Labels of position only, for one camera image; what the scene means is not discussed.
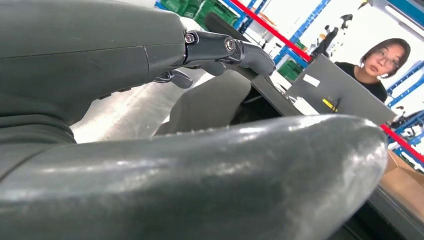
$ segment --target glasses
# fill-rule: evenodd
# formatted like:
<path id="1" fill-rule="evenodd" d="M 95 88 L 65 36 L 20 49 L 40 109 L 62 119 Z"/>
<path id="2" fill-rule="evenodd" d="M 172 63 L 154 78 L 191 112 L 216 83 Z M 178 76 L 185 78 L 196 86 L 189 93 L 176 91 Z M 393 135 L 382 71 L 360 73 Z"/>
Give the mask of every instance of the glasses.
<path id="1" fill-rule="evenodd" d="M 390 59 L 387 56 L 387 53 L 384 50 L 378 50 L 376 52 L 376 55 L 379 58 L 384 59 L 385 60 L 385 63 L 388 64 L 389 67 L 391 67 L 391 68 L 397 68 L 397 67 L 399 67 L 399 62 L 397 60 L 395 60 L 395 59 Z"/>

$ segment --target black shirt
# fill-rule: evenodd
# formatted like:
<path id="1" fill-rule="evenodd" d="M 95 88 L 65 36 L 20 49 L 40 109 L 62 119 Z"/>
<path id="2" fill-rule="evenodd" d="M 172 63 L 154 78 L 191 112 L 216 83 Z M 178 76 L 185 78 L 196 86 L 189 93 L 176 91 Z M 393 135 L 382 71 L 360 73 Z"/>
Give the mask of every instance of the black shirt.
<path id="1" fill-rule="evenodd" d="M 335 62 L 335 64 L 341 68 L 345 73 L 350 75 L 353 79 L 355 79 L 358 83 L 364 86 L 368 91 L 372 93 L 376 98 L 378 98 L 383 103 L 387 99 L 387 91 L 383 84 L 379 81 L 378 83 L 363 83 L 358 81 L 355 77 L 355 65 L 347 62 Z"/>

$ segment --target ceiling light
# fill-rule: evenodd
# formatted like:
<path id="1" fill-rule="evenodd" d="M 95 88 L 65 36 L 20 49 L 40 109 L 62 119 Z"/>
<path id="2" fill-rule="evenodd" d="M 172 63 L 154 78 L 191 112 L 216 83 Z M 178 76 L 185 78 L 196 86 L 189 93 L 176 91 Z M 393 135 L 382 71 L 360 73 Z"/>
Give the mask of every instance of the ceiling light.
<path id="1" fill-rule="evenodd" d="M 396 9 L 394 9 L 390 5 L 385 6 L 385 9 L 387 10 L 387 12 L 392 14 L 395 18 L 397 18 L 398 20 L 406 24 L 408 27 L 410 27 L 412 30 L 414 30 L 416 33 L 424 37 L 424 30 L 422 30 L 416 23 L 406 18 L 403 14 L 398 12 Z"/>

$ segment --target red bar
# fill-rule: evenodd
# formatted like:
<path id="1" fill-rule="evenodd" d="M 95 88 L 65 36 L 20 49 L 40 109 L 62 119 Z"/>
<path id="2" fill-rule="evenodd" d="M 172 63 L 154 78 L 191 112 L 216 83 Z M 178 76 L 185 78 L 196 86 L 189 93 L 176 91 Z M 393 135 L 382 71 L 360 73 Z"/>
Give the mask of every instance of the red bar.
<path id="1" fill-rule="evenodd" d="M 424 156 L 413 149 L 401 136 L 397 135 L 394 131 L 392 131 L 388 126 L 381 125 L 380 126 L 386 134 L 388 134 L 391 138 L 393 138 L 399 145 L 401 145 L 405 150 L 407 150 L 410 154 L 412 154 L 416 159 L 418 159 L 422 164 L 424 164 Z"/>
<path id="2" fill-rule="evenodd" d="M 289 41 L 287 38 L 281 35 L 277 30 L 275 30 L 272 26 L 270 26 L 267 22 L 262 20 L 262 18 L 258 17 L 254 12 L 252 12 L 250 9 L 245 7 L 241 2 L 239 2 L 239 0 L 231 0 L 231 2 L 234 3 L 234 5 L 236 5 L 239 9 L 245 12 L 253 20 L 255 20 L 260 25 L 262 25 L 262 27 L 264 27 L 266 30 L 268 30 L 270 33 L 272 33 L 274 36 L 280 39 L 284 44 L 287 45 L 287 47 L 293 49 L 293 51 L 297 53 L 299 56 L 301 56 L 306 62 L 309 62 L 311 60 L 311 57 L 308 54 L 303 52 L 293 42 Z"/>

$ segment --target screw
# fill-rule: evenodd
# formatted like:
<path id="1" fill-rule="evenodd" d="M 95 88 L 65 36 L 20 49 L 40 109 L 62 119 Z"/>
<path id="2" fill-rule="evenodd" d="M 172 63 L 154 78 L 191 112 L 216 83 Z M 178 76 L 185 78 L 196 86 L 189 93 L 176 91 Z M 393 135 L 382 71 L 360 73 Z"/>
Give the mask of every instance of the screw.
<path id="1" fill-rule="evenodd" d="M 228 52 L 233 51 L 235 47 L 236 47 L 236 43 L 234 42 L 234 39 L 227 38 L 225 40 L 225 48 Z"/>
<path id="2" fill-rule="evenodd" d="M 196 37 L 192 33 L 185 35 L 185 43 L 186 44 L 192 44 L 194 42 L 196 42 Z"/>

